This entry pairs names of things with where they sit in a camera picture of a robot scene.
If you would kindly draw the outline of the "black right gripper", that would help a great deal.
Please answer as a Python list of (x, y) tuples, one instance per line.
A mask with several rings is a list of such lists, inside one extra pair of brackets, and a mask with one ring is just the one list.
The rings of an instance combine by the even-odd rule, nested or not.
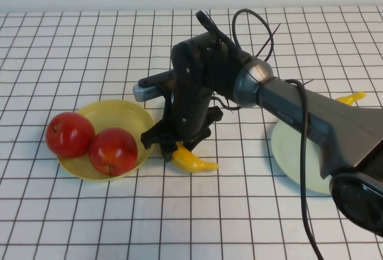
[(223, 112), (218, 106), (210, 107), (213, 91), (201, 88), (185, 91), (181, 88), (164, 89), (165, 99), (162, 119), (141, 135), (145, 148), (159, 144), (165, 162), (170, 162), (183, 143), (190, 152), (211, 135), (210, 125), (220, 121)]

